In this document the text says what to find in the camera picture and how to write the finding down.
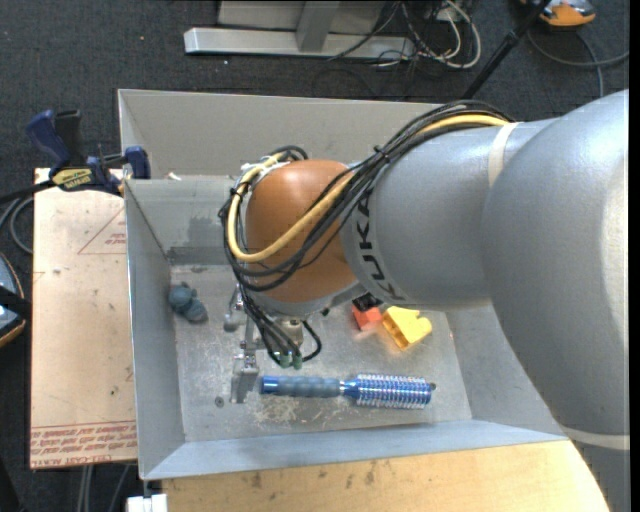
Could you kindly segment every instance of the wire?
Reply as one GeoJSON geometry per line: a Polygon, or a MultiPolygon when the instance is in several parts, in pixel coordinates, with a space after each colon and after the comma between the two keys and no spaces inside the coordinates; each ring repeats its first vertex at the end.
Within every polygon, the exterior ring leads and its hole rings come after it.
{"type": "Polygon", "coordinates": [[[87,481],[85,482],[84,487],[84,510],[83,512],[90,512],[89,507],[89,498],[91,495],[91,476],[93,475],[93,466],[89,466],[89,471],[87,472],[87,481]]]}
{"type": "MultiPolygon", "coordinates": [[[[232,211],[231,205],[233,199],[237,199],[239,202],[240,198],[248,193],[250,183],[232,190],[231,198],[223,205],[218,215],[225,227],[225,254],[239,284],[242,285],[243,290],[263,292],[274,289],[291,278],[301,267],[309,251],[314,248],[314,244],[327,234],[329,230],[335,229],[334,223],[340,216],[350,214],[355,203],[373,187],[376,180],[380,177],[382,170],[412,147],[452,130],[504,124],[509,121],[510,118],[500,113],[495,107],[479,101],[453,102],[417,117],[403,127],[383,148],[378,148],[376,153],[345,171],[343,176],[346,176],[346,173],[352,174],[352,176],[345,178],[345,180],[349,180],[348,186],[345,186],[340,191],[337,197],[335,197],[335,200],[331,202],[330,208],[322,214],[321,218],[315,220],[312,226],[308,226],[310,227],[310,231],[300,248],[294,254],[285,261],[272,267],[262,265],[263,268],[260,270],[256,270],[255,267],[251,268],[251,266],[247,265],[247,262],[237,259],[230,249],[229,235],[232,235],[235,231],[233,224],[228,222],[230,212],[232,211]],[[262,279],[267,276],[277,277],[270,281],[262,279]]],[[[336,183],[340,183],[339,180],[341,178],[342,176],[339,175],[337,179],[330,183],[319,195],[315,203],[316,207],[321,204],[322,201],[326,201],[325,204],[329,204],[327,197],[330,197],[329,194],[334,192],[334,187],[336,183]]]]}
{"type": "Polygon", "coordinates": [[[111,503],[109,504],[109,508],[107,509],[107,512],[114,512],[116,508],[116,503],[118,501],[118,498],[120,497],[120,493],[122,492],[122,488],[124,487],[124,482],[127,478],[127,474],[129,473],[130,469],[131,469],[131,465],[125,464],[124,470],[122,471],[122,474],[120,475],[120,479],[118,480],[118,485],[116,485],[116,489],[113,492],[113,497],[111,498],[111,503]]]}
{"type": "Polygon", "coordinates": [[[33,197],[27,197],[26,199],[24,199],[19,205],[15,207],[13,213],[11,214],[11,219],[9,220],[9,232],[11,233],[13,241],[18,247],[20,247],[20,249],[22,249],[27,254],[33,254],[33,251],[24,242],[22,242],[22,240],[18,236],[18,232],[16,230],[16,219],[20,215],[20,212],[22,212],[22,210],[24,210],[24,208],[31,203],[33,203],[33,197]]]}
{"type": "Polygon", "coordinates": [[[287,156],[292,156],[295,160],[306,160],[309,158],[307,152],[302,149],[300,146],[294,146],[289,144],[287,146],[281,146],[272,151],[272,154],[285,153],[287,156]]]}
{"type": "Polygon", "coordinates": [[[391,13],[389,14],[386,21],[382,25],[372,30],[368,35],[366,35],[363,39],[361,39],[357,44],[353,45],[351,48],[348,48],[343,52],[338,53],[337,55],[333,55],[332,57],[329,57],[327,61],[341,59],[343,57],[346,57],[347,55],[350,55],[351,53],[355,52],[358,48],[362,47],[365,43],[367,43],[373,36],[382,32],[387,27],[387,25],[391,23],[391,20],[393,20],[393,18],[395,17],[396,12],[398,11],[398,7],[400,6],[400,3],[401,2],[393,3],[393,6],[391,7],[391,13]]]}
{"type": "Polygon", "coordinates": [[[551,59],[551,60],[553,60],[555,62],[559,62],[560,64],[565,64],[567,66],[574,66],[574,67],[578,67],[578,68],[598,68],[598,67],[604,67],[604,66],[613,66],[613,65],[619,64],[619,63],[621,63],[624,60],[629,58],[629,50],[627,50],[626,52],[624,52],[621,55],[618,55],[617,57],[612,57],[611,59],[605,59],[605,60],[599,60],[599,61],[595,61],[594,60],[593,62],[576,62],[576,61],[571,61],[571,60],[565,60],[565,59],[561,59],[560,57],[556,57],[555,55],[552,55],[549,52],[547,52],[546,50],[544,50],[533,39],[530,30],[527,31],[527,38],[529,39],[529,42],[531,43],[531,45],[537,51],[539,51],[542,55],[544,55],[548,59],[551,59]]]}
{"type": "MultiPolygon", "coordinates": [[[[578,36],[578,39],[580,39],[584,47],[589,52],[589,56],[591,57],[591,60],[593,62],[597,62],[598,59],[596,58],[596,54],[593,51],[593,48],[591,48],[591,45],[587,43],[585,38],[582,37],[582,35],[580,35],[579,32],[576,33],[576,36],[578,36]]],[[[602,66],[596,66],[596,75],[598,77],[598,96],[602,98],[604,96],[604,78],[602,76],[602,66]]]]}
{"type": "Polygon", "coordinates": [[[78,490],[78,501],[76,504],[76,512],[82,512],[83,508],[83,499],[84,499],[84,489],[87,483],[87,474],[89,472],[89,466],[84,466],[82,468],[82,478],[80,480],[80,489],[78,490]]]}
{"type": "Polygon", "coordinates": [[[423,57],[423,58],[427,58],[430,60],[434,60],[436,62],[439,62],[441,64],[443,64],[444,66],[448,67],[448,68],[452,68],[452,69],[469,69],[473,66],[475,66],[478,61],[480,60],[481,56],[482,56],[482,41],[480,39],[480,33],[478,32],[478,29],[476,28],[475,24],[472,22],[471,17],[464,12],[455,2],[452,2],[450,0],[446,0],[446,5],[448,7],[450,7],[451,9],[455,10],[458,15],[469,25],[469,27],[471,28],[471,33],[473,35],[473,42],[474,42],[474,47],[475,47],[475,55],[473,56],[473,58],[469,61],[469,62],[465,62],[465,63],[456,63],[456,62],[451,62],[451,59],[455,56],[457,56],[460,53],[460,50],[462,48],[462,39],[460,36],[460,32],[456,26],[456,23],[453,21],[453,19],[451,18],[451,15],[449,14],[449,11],[445,11],[448,19],[448,23],[450,23],[450,25],[453,27],[454,29],[454,33],[456,35],[456,48],[454,50],[447,50],[443,53],[436,53],[434,52],[429,45],[427,45],[427,43],[422,39],[422,37],[420,36],[420,34],[418,34],[418,32],[415,29],[415,26],[413,25],[413,23],[411,22],[411,18],[409,16],[409,10],[407,9],[407,3],[403,2],[402,3],[402,12],[405,18],[405,21],[407,23],[407,27],[409,29],[410,35],[412,36],[412,39],[414,41],[414,43],[418,46],[419,50],[417,52],[417,55],[419,57],[423,57]]]}
{"type": "Polygon", "coordinates": [[[7,209],[2,213],[2,215],[0,215],[0,228],[2,228],[4,222],[9,218],[9,215],[11,215],[11,211],[19,202],[20,199],[14,199],[11,203],[9,203],[9,206],[7,206],[7,209]]]}
{"type": "Polygon", "coordinates": [[[302,358],[302,361],[306,363],[307,361],[310,361],[311,359],[316,357],[322,351],[322,341],[320,340],[320,336],[316,334],[316,332],[311,328],[311,326],[307,323],[306,320],[302,321],[302,325],[307,330],[307,332],[311,334],[311,337],[316,342],[316,349],[308,356],[305,356],[302,358]]]}
{"type": "MultiPolygon", "coordinates": [[[[478,123],[485,126],[497,126],[499,124],[505,124],[503,120],[499,120],[497,118],[486,115],[459,115],[453,118],[437,121],[429,126],[425,126],[420,131],[418,131],[417,134],[419,135],[430,130],[435,130],[442,127],[468,123],[478,123]]],[[[329,191],[325,191],[326,194],[320,201],[318,201],[310,210],[307,211],[305,215],[302,216],[302,218],[300,218],[288,231],[282,234],[271,245],[256,253],[246,253],[239,247],[236,238],[236,223],[238,221],[240,202],[242,200],[243,194],[249,190],[248,184],[255,176],[257,176],[258,173],[262,172],[263,170],[268,170],[268,168],[265,168],[265,164],[256,164],[254,168],[245,173],[240,181],[240,185],[236,188],[236,193],[233,195],[231,208],[227,219],[227,234],[230,251],[235,258],[246,263],[256,263],[264,261],[289,245],[292,240],[300,235],[300,233],[304,231],[307,226],[309,226],[319,216],[324,215],[334,205],[338,196],[349,185],[349,183],[355,176],[355,174],[349,174],[343,176],[340,180],[338,180],[329,191]]]]}

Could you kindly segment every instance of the yellow cable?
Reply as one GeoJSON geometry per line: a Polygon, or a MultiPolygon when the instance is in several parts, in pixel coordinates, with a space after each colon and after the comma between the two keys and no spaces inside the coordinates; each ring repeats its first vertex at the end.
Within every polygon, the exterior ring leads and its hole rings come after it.
{"type": "MultiPolygon", "coordinates": [[[[436,130],[438,128],[443,128],[446,126],[453,126],[456,124],[465,124],[465,123],[473,123],[473,124],[483,124],[485,126],[502,126],[508,123],[503,119],[499,119],[496,117],[492,117],[490,115],[483,114],[460,114],[457,116],[453,116],[450,118],[442,119],[437,121],[429,126],[426,126],[418,133],[425,133],[431,130],[436,130]]],[[[274,163],[277,162],[275,157],[270,157],[262,164],[256,164],[254,168],[248,171],[240,181],[240,184],[237,188],[237,194],[234,195],[231,206],[229,208],[229,217],[227,219],[227,238],[229,243],[229,249],[231,253],[240,261],[244,261],[246,263],[257,263],[259,261],[264,261],[265,259],[273,256],[279,250],[281,250],[284,246],[288,245],[291,240],[293,240],[296,236],[298,236],[304,228],[307,227],[308,224],[316,216],[323,215],[331,206],[333,206],[333,202],[336,197],[340,194],[340,192],[347,186],[349,181],[355,176],[355,174],[351,174],[350,176],[345,176],[342,181],[339,181],[334,185],[331,191],[318,203],[309,210],[304,216],[302,216],[289,230],[283,233],[275,242],[273,242],[268,247],[258,251],[256,253],[245,253],[238,246],[238,240],[236,238],[236,222],[238,219],[238,212],[240,210],[240,196],[244,195],[247,190],[249,182],[260,172],[266,170],[267,162],[269,160],[273,160],[274,163]]]]}

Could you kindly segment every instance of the cardboard sheet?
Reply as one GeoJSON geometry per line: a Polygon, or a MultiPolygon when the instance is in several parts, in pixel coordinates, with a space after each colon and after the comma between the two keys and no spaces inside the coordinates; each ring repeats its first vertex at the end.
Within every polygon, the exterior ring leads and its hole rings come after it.
{"type": "Polygon", "coordinates": [[[51,189],[34,208],[30,467],[134,460],[124,203],[51,189]]]}

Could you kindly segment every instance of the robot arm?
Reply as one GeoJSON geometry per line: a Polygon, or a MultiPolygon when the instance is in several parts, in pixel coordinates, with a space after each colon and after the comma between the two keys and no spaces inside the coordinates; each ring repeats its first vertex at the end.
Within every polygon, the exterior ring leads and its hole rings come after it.
{"type": "MultiPolygon", "coordinates": [[[[628,458],[628,106],[625,91],[531,123],[475,111],[486,118],[454,131],[431,124],[434,136],[415,144],[400,134],[348,168],[263,163],[261,180],[232,194],[253,189],[246,253],[230,260],[249,270],[237,276],[271,318],[305,318],[364,292],[444,311],[492,302],[569,437],[628,458]],[[371,169],[381,172],[348,196],[371,169]],[[307,214],[284,249],[251,260],[307,214]]],[[[592,467],[611,491],[606,464],[592,467]]]]}

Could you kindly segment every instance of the clamp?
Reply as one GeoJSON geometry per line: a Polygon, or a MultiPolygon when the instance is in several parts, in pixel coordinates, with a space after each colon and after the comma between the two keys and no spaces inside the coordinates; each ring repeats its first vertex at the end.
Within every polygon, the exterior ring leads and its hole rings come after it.
{"type": "Polygon", "coordinates": [[[0,197],[0,204],[52,187],[66,192],[97,190],[121,196],[124,179],[151,177],[147,153],[140,146],[128,147],[124,155],[105,157],[100,151],[97,157],[85,157],[81,152],[80,120],[79,110],[57,115],[52,110],[45,110],[31,119],[26,129],[29,139],[36,148],[54,160],[49,179],[0,197]],[[110,171],[111,168],[125,166],[128,169],[122,180],[110,171]]]}

